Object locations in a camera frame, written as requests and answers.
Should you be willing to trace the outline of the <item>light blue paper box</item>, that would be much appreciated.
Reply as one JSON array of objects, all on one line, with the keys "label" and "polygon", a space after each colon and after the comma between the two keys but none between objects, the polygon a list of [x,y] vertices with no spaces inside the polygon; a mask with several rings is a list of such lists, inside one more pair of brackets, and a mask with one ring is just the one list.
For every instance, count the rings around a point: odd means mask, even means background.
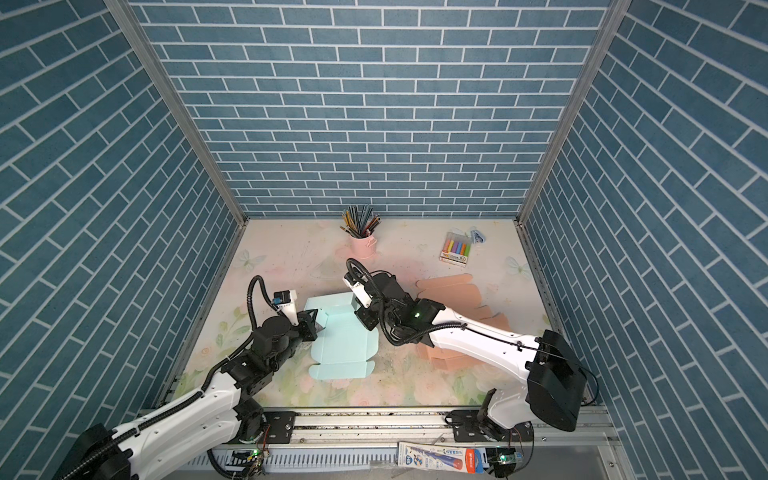
[{"label": "light blue paper box", "polygon": [[305,309],[316,310],[321,327],[312,342],[309,375],[318,381],[354,380],[374,370],[379,332],[367,330],[355,312],[360,306],[353,293],[311,297]]}]

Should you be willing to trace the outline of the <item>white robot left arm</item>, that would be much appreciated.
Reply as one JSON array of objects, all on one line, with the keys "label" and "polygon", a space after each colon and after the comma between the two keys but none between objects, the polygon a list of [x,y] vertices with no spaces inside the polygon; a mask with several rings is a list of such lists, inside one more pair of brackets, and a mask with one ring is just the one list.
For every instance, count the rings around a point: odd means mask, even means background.
[{"label": "white robot left arm", "polygon": [[258,322],[248,313],[246,340],[182,397],[112,429],[96,424],[75,440],[57,479],[161,479],[231,440],[264,431],[255,396],[304,342],[317,339],[317,310],[300,311],[293,291],[264,297],[273,314]]}]

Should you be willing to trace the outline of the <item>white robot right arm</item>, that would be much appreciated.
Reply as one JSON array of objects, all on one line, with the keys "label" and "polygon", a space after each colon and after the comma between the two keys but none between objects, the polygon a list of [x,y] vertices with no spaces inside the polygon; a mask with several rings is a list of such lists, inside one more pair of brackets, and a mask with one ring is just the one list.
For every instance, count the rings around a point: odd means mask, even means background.
[{"label": "white robot right arm", "polygon": [[517,391],[490,389],[476,414],[481,435],[502,441],[519,424],[539,419],[560,431],[576,429],[591,372],[567,340],[545,330],[519,334],[472,320],[431,299],[411,297],[396,277],[370,272],[360,261],[346,261],[345,284],[353,292],[359,321],[379,328],[393,346],[424,344],[480,360],[516,379]]}]

